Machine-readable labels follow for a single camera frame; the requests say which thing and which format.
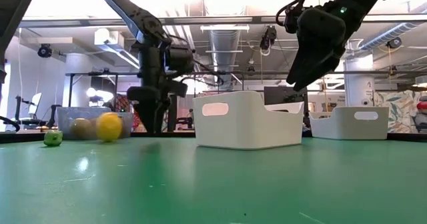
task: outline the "ceiling duct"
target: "ceiling duct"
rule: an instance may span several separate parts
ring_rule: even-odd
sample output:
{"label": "ceiling duct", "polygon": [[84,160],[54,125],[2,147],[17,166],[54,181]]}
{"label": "ceiling duct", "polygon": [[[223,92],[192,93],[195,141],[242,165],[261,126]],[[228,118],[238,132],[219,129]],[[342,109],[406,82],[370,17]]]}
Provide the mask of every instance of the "ceiling duct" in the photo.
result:
{"label": "ceiling duct", "polygon": [[[228,6],[226,10],[220,10],[218,7],[223,5],[224,0],[205,0],[206,15],[244,15],[246,6],[237,5],[234,7]],[[229,29],[230,26],[235,25],[216,25],[216,30],[209,31],[209,42],[212,51],[212,62],[215,66],[214,69],[218,71],[233,71],[236,60],[236,51],[238,50],[240,40],[240,30],[221,30]],[[221,76],[224,84],[220,87],[222,91],[229,91],[233,89],[232,76]]]}
{"label": "ceiling duct", "polygon": [[[427,3],[415,8],[410,12],[411,14],[426,14],[427,13]],[[365,40],[359,44],[360,50],[366,51],[373,48],[379,47],[388,41],[391,41],[408,31],[413,30],[414,28],[420,26],[423,22],[413,22],[413,23],[399,23],[393,26],[391,29],[382,31],[381,34],[375,36],[372,39]]]}
{"label": "ceiling duct", "polygon": [[103,51],[115,53],[130,65],[139,68],[138,60],[125,50],[125,37],[119,31],[98,29],[95,32],[95,45]]}

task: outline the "green tabletop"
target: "green tabletop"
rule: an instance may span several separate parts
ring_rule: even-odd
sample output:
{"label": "green tabletop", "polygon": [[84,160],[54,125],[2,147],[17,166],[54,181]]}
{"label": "green tabletop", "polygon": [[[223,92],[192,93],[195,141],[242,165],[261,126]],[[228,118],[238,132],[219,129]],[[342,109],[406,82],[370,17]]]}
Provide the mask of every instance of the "green tabletop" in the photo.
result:
{"label": "green tabletop", "polygon": [[0,223],[427,223],[427,144],[0,145]]}

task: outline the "ceiling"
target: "ceiling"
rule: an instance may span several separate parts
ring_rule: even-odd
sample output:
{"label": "ceiling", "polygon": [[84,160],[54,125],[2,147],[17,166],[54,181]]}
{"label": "ceiling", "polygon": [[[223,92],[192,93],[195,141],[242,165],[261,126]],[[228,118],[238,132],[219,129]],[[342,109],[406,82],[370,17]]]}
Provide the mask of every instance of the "ceiling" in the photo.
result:
{"label": "ceiling", "polygon": [[[37,8],[40,8],[42,0],[34,0],[26,14],[26,18],[35,18],[38,15],[38,19],[52,19],[52,16],[55,16],[58,19],[58,11],[56,9],[62,9],[63,11],[69,11],[72,17],[80,17],[85,16],[93,18],[117,18],[117,15],[109,9],[106,4],[103,3],[102,0],[91,0],[96,3],[92,3],[86,5],[85,2],[88,0],[79,0],[78,6],[71,8],[67,6],[67,2],[74,2],[75,0],[56,0],[58,1],[58,5],[56,8],[52,8],[52,10],[45,9],[44,16],[40,17],[40,14],[37,12]],[[152,3],[150,1],[153,0],[132,0],[136,4],[140,6],[146,7],[150,10],[154,15],[158,17],[183,17],[183,16],[204,16],[206,13],[204,12],[204,5],[207,0],[191,0],[179,2],[179,0],[171,0],[170,5],[161,4],[161,6],[153,6],[148,5],[148,3]],[[218,10],[222,5],[231,5],[229,1],[224,0],[210,0],[213,1],[215,5],[217,5]],[[245,14],[246,15],[273,15],[275,12],[283,5],[286,4],[286,1],[283,0],[244,0],[246,5]],[[313,5],[317,5],[318,3],[323,3],[327,0],[307,0],[307,2]],[[415,9],[422,2],[419,0],[387,0],[380,1],[375,8],[373,8],[371,13],[407,13],[411,12],[411,10]],[[364,39],[369,40],[382,32],[393,27],[395,24],[389,23],[363,23],[357,32],[355,32],[351,39]],[[23,37],[72,37],[74,42],[77,44],[72,45],[60,45],[60,44],[52,44],[52,48],[62,52],[62,53],[88,53],[93,55],[95,52],[99,52],[100,48],[94,45],[94,33],[100,27],[73,27],[73,28],[28,28],[23,32]],[[175,34],[179,34],[179,32],[185,31],[182,26],[174,26],[168,27],[169,31],[173,30]],[[272,49],[271,53],[266,57],[260,57],[260,54],[257,51],[253,51],[250,45],[253,45],[255,48],[258,47],[261,36],[264,34],[266,30],[266,25],[249,25],[249,31],[241,31],[240,32],[240,42],[238,49],[242,50],[243,53],[238,53],[236,56],[236,62],[230,63],[230,65],[238,65],[239,67],[234,67],[235,70],[246,70],[248,66],[248,61],[252,58],[254,60],[254,67],[257,71],[261,69],[268,71],[287,71],[294,60],[294,56],[296,54],[295,49],[280,51],[276,49]],[[120,31],[121,34],[126,37],[126,47],[129,47],[134,39],[132,38],[131,33],[128,31],[127,27],[108,27],[110,31]],[[298,47],[298,42],[296,41],[296,36],[286,33],[283,27],[276,26],[276,30],[278,32],[278,40],[275,42],[275,47],[281,48],[292,48]],[[202,32],[200,29],[200,25],[190,25],[188,27],[188,31],[186,32],[184,37],[188,37],[189,33],[191,34],[193,44],[195,49],[199,55],[209,56],[206,51],[210,50],[209,44],[209,35],[208,31]],[[427,25],[421,25],[418,28],[415,28],[401,36],[403,40],[403,47],[399,48],[397,51],[393,51],[391,53],[386,51],[386,48],[383,47],[381,49],[376,48],[373,51],[374,53],[374,68],[375,69],[386,69],[390,65],[398,65],[398,69],[411,70],[411,69],[423,69],[424,59],[419,59],[427,55]],[[114,53],[97,53],[95,54],[100,60],[97,62],[97,67],[109,67],[111,69],[114,68],[129,68],[129,71],[136,71],[134,67],[131,67],[129,63],[124,61],[122,58],[118,57]]]}

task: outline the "pillar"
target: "pillar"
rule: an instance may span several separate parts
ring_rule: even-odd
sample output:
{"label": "pillar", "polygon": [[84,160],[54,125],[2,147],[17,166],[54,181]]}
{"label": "pillar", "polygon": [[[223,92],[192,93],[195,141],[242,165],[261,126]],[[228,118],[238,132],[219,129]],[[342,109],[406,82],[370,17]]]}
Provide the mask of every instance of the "pillar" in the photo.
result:
{"label": "pillar", "polygon": [[[66,73],[88,73],[92,71],[91,58],[88,55],[80,53],[67,54],[65,61]],[[62,106],[68,107],[70,77],[65,77]],[[73,78],[73,90],[71,92],[72,107],[88,107],[89,97],[86,91],[91,87],[91,77],[76,75]]]}
{"label": "pillar", "polygon": [[[363,57],[347,57],[344,62],[344,71],[373,71],[374,59],[372,54]],[[344,89],[346,90],[346,106],[372,107],[374,106],[375,82],[372,75],[347,74],[344,75]]]}

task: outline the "red object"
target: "red object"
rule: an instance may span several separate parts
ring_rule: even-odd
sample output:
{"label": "red object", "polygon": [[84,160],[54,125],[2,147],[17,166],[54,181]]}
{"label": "red object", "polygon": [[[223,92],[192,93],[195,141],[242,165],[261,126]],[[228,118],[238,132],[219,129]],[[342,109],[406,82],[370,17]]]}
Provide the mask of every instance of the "red object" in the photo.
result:
{"label": "red object", "polygon": [[421,101],[417,104],[416,108],[418,110],[427,110],[427,101]]}

